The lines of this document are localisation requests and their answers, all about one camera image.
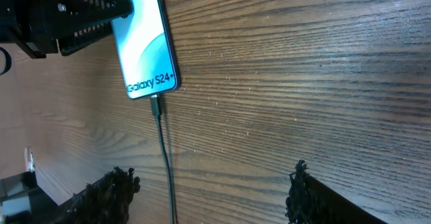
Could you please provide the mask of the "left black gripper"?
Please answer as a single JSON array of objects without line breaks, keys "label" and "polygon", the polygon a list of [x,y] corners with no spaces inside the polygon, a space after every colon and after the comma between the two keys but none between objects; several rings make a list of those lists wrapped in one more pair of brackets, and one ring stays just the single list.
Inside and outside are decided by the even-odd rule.
[{"label": "left black gripper", "polygon": [[[112,34],[110,21],[133,12],[131,0],[54,0],[53,36],[69,56]],[[16,44],[32,59],[58,53],[46,33],[39,0],[1,0],[1,42]]]}]

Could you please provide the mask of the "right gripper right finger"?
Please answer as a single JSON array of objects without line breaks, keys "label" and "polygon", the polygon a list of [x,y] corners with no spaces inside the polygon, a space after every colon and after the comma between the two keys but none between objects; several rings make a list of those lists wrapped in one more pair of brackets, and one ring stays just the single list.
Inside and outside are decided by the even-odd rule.
[{"label": "right gripper right finger", "polygon": [[385,224],[306,172],[301,159],[289,175],[286,217],[293,224]]}]

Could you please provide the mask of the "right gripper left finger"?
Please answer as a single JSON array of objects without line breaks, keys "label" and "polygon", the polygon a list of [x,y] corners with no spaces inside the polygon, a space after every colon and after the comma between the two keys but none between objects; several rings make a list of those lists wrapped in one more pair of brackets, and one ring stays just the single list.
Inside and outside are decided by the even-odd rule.
[{"label": "right gripper left finger", "polygon": [[126,224],[129,205],[140,190],[134,169],[115,167],[97,182],[63,203],[51,221],[54,224]]}]

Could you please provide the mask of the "blue Samsung Galaxy smartphone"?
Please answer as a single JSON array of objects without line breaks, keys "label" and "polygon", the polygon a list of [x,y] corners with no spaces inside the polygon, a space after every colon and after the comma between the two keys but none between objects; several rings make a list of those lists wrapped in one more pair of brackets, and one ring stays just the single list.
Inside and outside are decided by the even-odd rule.
[{"label": "blue Samsung Galaxy smartphone", "polygon": [[131,0],[133,12],[111,21],[127,96],[178,89],[180,70],[164,0]]}]

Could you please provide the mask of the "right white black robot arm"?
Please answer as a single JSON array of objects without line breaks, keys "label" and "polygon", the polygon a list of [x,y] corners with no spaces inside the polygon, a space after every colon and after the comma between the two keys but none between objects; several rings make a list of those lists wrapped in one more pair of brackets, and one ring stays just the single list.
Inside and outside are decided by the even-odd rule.
[{"label": "right white black robot arm", "polygon": [[[129,207],[140,191],[134,169],[115,167],[84,190],[57,205],[42,191],[32,172],[1,180],[2,223],[128,223]],[[288,223],[381,223],[307,172],[300,160],[289,175]]]}]

